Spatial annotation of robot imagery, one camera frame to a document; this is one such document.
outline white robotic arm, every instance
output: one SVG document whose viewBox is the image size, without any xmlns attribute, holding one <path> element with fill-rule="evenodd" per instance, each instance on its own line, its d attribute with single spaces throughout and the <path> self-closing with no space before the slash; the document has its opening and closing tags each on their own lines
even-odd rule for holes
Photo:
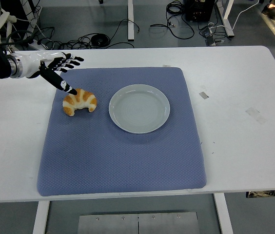
<svg viewBox="0 0 275 234">
<path fill-rule="evenodd" d="M 59 90 L 76 95 L 77 92 L 55 71 L 67 72 L 80 65 L 83 58 L 53 51 L 33 52 L 30 55 L 7 55 L 0 46 L 0 78 L 35 78 L 41 75 Z"/>
</svg>

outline ceramic plate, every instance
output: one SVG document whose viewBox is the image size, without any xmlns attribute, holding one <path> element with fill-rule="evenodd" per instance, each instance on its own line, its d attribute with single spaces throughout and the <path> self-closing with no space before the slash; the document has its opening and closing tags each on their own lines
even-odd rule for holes
<svg viewBox="0 0 275 234">
<path fill-rule="evenodd" d="M 121 129 L 144 134 L 161 127 L 168 119 L 170 104 L 157 88 L 133 84 L 117 91 L 109 102 L 109 115 Z"/>
</svg>

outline shoe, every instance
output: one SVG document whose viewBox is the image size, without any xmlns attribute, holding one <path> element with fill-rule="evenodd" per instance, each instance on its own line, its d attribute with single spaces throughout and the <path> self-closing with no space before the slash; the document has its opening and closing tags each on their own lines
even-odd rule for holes
<svg viewBox="0 0 275 234">
<path fill-rule="evenodd" d="M 275 7 L 268 8 L 268 6 L 265 6 L 262 10 L 262 14 L 275 21 Z"/>
</svg>

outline blue cushion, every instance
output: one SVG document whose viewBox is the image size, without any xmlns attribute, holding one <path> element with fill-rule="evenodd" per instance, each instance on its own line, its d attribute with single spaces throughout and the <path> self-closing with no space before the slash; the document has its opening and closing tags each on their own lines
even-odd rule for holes
<svg viewBox="0 0 275 234">
<path fill-rule="evenodd" d="M 204 160 L 182 71 L 171 67 L 76 69 L 61 75 L 95 94 L 94 112 L 62 109 L 57 90 L 45 138 L 37 189 L 42 196 L 166 191 L 206 185 Z M 169 100 L 168 120 L 147 134 L 116 126 L 111 97 L 131 84 L 158 88 Z"/>
</svg>

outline sticker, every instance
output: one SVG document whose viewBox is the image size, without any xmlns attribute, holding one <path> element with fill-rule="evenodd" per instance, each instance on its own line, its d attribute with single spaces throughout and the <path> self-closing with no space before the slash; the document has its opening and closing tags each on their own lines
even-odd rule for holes
<svg viewBox="0 0 275 234">
<path fill-rule="evenodd" d="M 207 99 L 209 96 L 205 94 L 205 92 L 199 93 L 199 95 L 202 96 L 203 99 Z"/>
<path fill-rule="evenodd" d="M 267 120 L 260 114 L 259 111 L 256 109 L 250 107 L 246 112 L 254 118 L 256 121 L 258 121 L 260 124 L 264 124 Z"/>
</svg>

